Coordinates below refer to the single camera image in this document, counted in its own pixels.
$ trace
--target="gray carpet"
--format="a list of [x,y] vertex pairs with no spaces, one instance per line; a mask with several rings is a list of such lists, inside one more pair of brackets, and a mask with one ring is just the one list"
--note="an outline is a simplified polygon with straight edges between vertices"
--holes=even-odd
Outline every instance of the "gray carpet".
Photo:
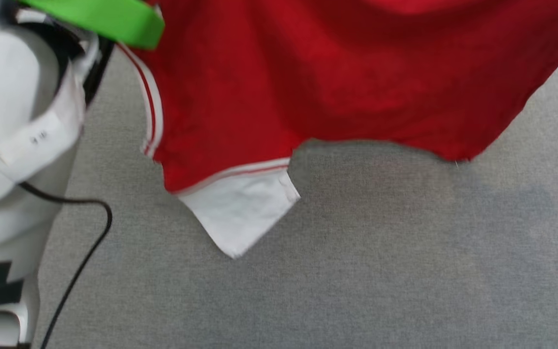
[[[310,142],[303,199],[240,260],[164,192],[144,106],[113,58],[70,196],[113,203],[111,236],[55,349],[558,347],[558,72],[472,163]],[[38,338],[104,214],[67,207],[40,271]]]

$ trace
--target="fabric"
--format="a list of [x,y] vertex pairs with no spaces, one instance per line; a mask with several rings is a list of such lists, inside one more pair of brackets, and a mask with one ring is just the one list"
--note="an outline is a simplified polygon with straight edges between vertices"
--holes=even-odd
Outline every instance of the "fabric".
[[[195,186],[189,202],[199,195],[225,210],[230,200],[200,183],[229,169],[248,188],[257,175],[247,166],[270,170],[264,164],[285,161],[310,138],[392,141],[472,159],[558,66],[558,2],[550,0],[151,3],[166,22],[162,42],[128,52],[148,102],[144,152],[163,166],[168,191]],[[293,201],[292,189],[270,188],[278,186],[268,186],[264,203]],[[245,190],[232,198],[253,200]],[[220,248],[256,241],[244,227],[257,238],[268,229],[250,227],[254,212],[242,214],[250,222],[222,214],[208,223],[194,201],[189,208]],[[273,206],[259,214],[276,221],[288,209],[270,214]],[[251,245],[233,243],[242,248],[232,256]]]

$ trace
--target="white robot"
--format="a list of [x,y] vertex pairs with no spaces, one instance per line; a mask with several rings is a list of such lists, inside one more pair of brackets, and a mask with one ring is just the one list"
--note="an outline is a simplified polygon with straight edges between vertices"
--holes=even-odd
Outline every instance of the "white robot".
[[38,266],[61,208],[49,195],[66,190],[85,108],[112,49],[94,33],[0,0],[0,349],[34,340]]

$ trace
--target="green strap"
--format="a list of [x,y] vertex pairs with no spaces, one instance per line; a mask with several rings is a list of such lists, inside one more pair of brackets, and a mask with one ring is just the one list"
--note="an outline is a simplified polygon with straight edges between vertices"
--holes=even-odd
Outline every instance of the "green strap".
[[20,0],[77,27],[131,47],[154,49],[165,22],[142,0]]

